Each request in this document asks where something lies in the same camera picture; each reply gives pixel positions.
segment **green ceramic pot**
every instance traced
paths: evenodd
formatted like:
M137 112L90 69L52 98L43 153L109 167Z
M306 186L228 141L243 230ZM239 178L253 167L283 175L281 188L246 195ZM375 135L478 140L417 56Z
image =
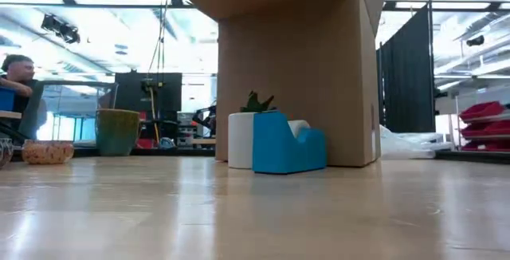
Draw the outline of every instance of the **green ceramic pot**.
M96 112L96 146L102 156L129 156L139 133L139 113L120 109Z

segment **man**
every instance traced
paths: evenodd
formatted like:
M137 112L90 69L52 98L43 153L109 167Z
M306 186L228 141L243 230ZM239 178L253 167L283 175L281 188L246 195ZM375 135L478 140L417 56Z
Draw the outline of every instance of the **man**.
M23 113L32 96L32 89L37 83L33 79L33 61L27 56L9 55L3 62L2 70L6 75L0 78L0 86L16 91L13 111ZM41 102L39 110L41 109L45 111L44 102ZM14 129L18 129L19 121L14 121L12 125Z

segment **black curtain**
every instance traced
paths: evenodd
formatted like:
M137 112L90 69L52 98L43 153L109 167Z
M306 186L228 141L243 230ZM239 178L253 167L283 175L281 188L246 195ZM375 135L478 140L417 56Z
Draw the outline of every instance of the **black curtain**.
M380 120L392 132L435 132L429 24L425 6L377 52Z

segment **tape roll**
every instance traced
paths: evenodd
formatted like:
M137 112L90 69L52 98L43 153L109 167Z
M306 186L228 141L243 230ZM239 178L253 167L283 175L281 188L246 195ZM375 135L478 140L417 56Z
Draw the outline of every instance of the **tape roll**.
M296 138L300 134L300 131L302 128L310 128L310 124L308 124L308 122L306 122L306 120L290 120L288 122L288 126L290 127L292 134Z

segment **cardboard box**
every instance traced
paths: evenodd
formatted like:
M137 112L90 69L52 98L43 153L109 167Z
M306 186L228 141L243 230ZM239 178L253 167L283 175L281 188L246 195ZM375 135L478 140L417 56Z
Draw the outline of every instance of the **cardboard box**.
M191 0L219 23L218 160L249 92L324 130L328 165L380 156L375 35L384 0Z

